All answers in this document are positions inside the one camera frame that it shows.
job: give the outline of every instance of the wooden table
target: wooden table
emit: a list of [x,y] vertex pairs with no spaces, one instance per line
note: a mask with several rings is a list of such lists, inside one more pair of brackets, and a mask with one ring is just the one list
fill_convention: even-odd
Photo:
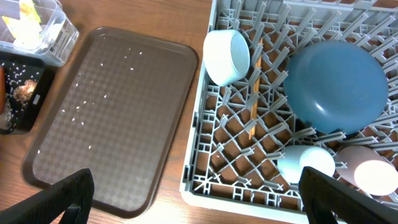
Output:
[[[0,136],[0,210],[39,191],[22,180],[21,162],[89,31],[100,26],[110,26],[178,42],[193,47],[201,61],[211,0],[61,0],[61,2],[68,18],[80,31],[80,38],[68,63],[58,71],[32,131],[24,135]],[[198,77],[199,69],[196,70],[159,189],[150,209],[133,220],[123,220],[92,209],[89,223],[276,223],[260,218],[192,207],[182,200],[178,187]]]

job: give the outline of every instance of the white cup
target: white cup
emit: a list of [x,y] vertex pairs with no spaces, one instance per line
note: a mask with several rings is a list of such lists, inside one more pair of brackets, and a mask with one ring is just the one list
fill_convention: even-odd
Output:
[[320,172],[333,176],[335,161],[331,154],[317,146],[287,146],[283,158],[278,159],[278,169],[282,177],[292,183],[300,181],[304,167],[310,166]]
[[369,194],[388,195],[398,188],[396,168],[368,147],[348,146],[335,159],[347,163],[347,169],[337,169],[337,173]]
[[249,71],[249,47],[236,30],[214,30],[203,44],[203,61],[210,78],[219,86],[236,82]]

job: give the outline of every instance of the brown rectangular tray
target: brown rectangular tray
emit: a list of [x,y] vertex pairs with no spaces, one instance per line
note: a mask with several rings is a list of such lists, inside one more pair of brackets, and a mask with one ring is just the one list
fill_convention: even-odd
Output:
[[89,168],[93,206],[123,218],[154,196],[195,69],[187,46],[126,30],[93,30],[22,165],[46,188]]

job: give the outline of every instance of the white dish rack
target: white dish rack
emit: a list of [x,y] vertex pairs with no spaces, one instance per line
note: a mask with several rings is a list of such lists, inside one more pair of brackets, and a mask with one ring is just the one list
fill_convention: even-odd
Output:
[[[397,167],[398,8],[374,7],[375,2],[213,0],[208,32],[240,31],[252,52],[252,72],[248,78],[221,88],[211,82],[204,64],[201,65],[180,184],[182,197],[188,204],[283,222],[308,223],[297,185],[287,183],[279,173],[264,175],[265,164],[277,171],[275,162],[282,155],[280,151],[291,144],[320,146],[333,156],[342,147],[365,145]],[[259,45],[260,38],[264,48]],[[289,61],[294,52],[306,45],[327,39],[353,42],[366,49],[381,63],[388,79],[389,100],[383,114],[355,137],[347,138],[341,132],[321,135],[313,128],[300,129],[281,87],[288,75],[280,69],[284,61]],[[265,62],[265,69],[254,68],[258,57]],[[262,80],[261,91],[252,94],[257,77]],[[208,106],[210,100],[214,106]],[[256,100],[259,101],[257,119],[244,119],[243,114],[250,111]],[[273,116],[277,124],[269,125],[268,116]],[[232,131],[229,123],[238,130]],[[265,132],[243,144],[242,139],[253,126]],[[218,139],[219,132],[226,137]],[[282,132],[289,138],[281,140]],[[274,144],[272,150],[264,145],[266,140]],[[231,146],[237,153],[228,152]],[[239,170],[238,163],[242,162],[250,168]],[[346,164],[336,166],[346,168]],[[234,175],[228,181],[223,177],[226,171],[230,177]],[[335,178],[343,182],[338,174]],[[398,209],[396,193],[384,197],[363,193]]]

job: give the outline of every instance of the blue bowl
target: blue bowl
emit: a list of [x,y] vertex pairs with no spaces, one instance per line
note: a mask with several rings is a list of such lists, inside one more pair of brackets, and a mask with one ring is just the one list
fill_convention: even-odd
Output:
[[355,133],[386,106],[386,75],[375,58],[354,44],[310,45],[292,57],[286,70],[289,105],[298,118],[322,133]]

